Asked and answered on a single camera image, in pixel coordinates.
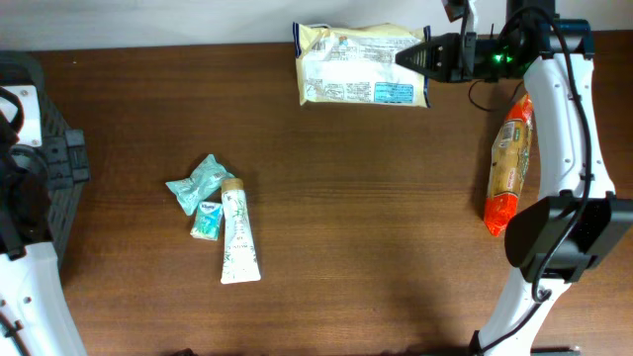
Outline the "cream yellow snack bag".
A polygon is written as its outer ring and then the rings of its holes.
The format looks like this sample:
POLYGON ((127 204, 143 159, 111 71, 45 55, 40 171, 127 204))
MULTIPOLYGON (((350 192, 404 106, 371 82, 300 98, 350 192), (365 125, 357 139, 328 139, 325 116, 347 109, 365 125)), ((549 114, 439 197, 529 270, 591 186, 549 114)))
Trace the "cream yellow snack bag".
POLYGON ((393 24, 346 29, 292 27, 299 101, 427 108, 428 79, 396 63, 396 55, 430 39, 430 28, 393 24))

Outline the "orange spaghetti package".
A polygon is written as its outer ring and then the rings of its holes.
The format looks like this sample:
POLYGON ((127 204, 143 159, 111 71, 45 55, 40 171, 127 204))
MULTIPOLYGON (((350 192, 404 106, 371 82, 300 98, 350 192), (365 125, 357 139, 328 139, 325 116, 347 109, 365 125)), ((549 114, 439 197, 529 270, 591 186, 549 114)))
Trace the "orange spaghetti package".
POLYGON ((493 236, 500 236, 517 212, 529 166, 533 113, 525 94, 508 111, 492 146, 484 224, 493 236))

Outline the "mint green wipes pack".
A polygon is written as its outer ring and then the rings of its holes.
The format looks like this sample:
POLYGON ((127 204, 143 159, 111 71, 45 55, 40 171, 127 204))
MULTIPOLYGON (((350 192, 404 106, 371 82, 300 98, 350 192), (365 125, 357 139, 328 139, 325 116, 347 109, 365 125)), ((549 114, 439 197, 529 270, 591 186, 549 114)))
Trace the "mint green wipes pack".
POLYGON ((199 204, 212 196, 226 179, 233 178, 226 168, 209 154, 188 178, 165 185, 173 193, 186 216, 192 216, 199 204))

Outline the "teal tissue packet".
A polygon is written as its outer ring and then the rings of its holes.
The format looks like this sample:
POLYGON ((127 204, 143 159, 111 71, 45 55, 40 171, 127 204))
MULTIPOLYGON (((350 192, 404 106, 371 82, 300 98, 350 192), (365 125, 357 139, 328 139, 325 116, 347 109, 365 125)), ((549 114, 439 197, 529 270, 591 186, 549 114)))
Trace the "teal tissue packet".
POLYGON ((221 203, 201 202, 190 234, 194 238, 216 241, 219 238, 224 208, 221 203))

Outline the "white bamboo print tube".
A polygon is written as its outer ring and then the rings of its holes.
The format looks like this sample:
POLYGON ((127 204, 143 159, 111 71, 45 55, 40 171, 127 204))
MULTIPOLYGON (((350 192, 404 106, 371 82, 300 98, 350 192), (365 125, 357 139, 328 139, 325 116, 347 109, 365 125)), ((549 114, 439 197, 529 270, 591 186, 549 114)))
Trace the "white bamboo print tube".
POLYGON ((259 281, 261 274, 241 179, 224 180, 222 204, 226 221, 221 283, 228 285, 259 281))

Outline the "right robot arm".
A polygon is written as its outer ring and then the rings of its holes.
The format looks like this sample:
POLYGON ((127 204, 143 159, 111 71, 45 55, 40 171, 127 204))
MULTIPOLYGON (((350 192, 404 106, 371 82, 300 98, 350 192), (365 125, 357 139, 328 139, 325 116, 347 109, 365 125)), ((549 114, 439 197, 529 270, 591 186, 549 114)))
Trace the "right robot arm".
POLYGON ((470 355, 530 355, 557 300, 597 267, 632 225, 602 159, 592 102, 594 40, 588 21, 563 19, 551 1, 510 1, 500 33, 480 38, 469 1, 448 1, 461 30, 400 51, 398 65, 443 83, 521 79, 540 152, 537 202, 505 232, 511 269, 470 355))

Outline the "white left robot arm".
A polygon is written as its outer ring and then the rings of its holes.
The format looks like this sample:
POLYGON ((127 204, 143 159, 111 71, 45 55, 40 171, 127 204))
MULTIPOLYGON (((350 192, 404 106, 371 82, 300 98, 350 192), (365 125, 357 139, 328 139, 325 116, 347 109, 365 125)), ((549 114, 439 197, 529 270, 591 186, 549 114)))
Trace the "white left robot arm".
POLYGON ((16 161, 24 115, 1 119, 1 353, 84 355, 61 289, 43 170, 16 161))

